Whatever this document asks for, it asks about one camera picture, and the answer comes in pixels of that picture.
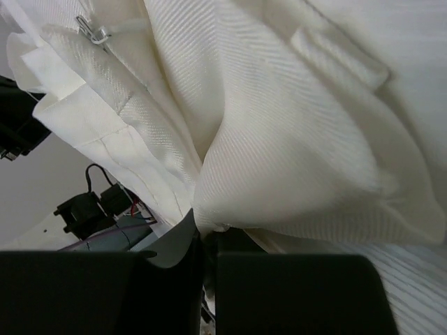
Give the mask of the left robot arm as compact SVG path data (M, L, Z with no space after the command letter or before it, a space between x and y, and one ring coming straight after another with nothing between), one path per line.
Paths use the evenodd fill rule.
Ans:
M33 111L44 94L21 90L17 83L1 77L1 158L14 161L27 156L51 133Z

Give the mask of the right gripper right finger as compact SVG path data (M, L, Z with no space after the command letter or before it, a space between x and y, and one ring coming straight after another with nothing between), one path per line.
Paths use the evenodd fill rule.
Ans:
M361 255L269 254L214 233L217 334L397 334L381 277Z

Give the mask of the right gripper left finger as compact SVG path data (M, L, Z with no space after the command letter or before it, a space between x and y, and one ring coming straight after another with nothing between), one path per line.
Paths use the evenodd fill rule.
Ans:
M5 251L2 334L197 334L202 246L193 214L139 252Z

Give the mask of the white skirt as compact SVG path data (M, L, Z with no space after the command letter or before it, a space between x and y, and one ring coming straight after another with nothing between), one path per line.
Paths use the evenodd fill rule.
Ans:
M33 114L175 227L379 270L446 333L445 1L2 1Z

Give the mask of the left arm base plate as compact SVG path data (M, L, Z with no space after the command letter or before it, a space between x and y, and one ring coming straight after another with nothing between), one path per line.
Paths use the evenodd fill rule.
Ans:
M109 185L99 195L93 191L92 168L98 168ZM78 238L77 242L63 247L63 251L81 246L89 248L91 241L114 233L122 235L131 248L136 243L130 239L128 231L143 229L151 232L158 223L143 201L119 182L112 182L99 164L92 163L86 167L85 179L87 192L63 202L54 211L54 215L65 222L64 232Z

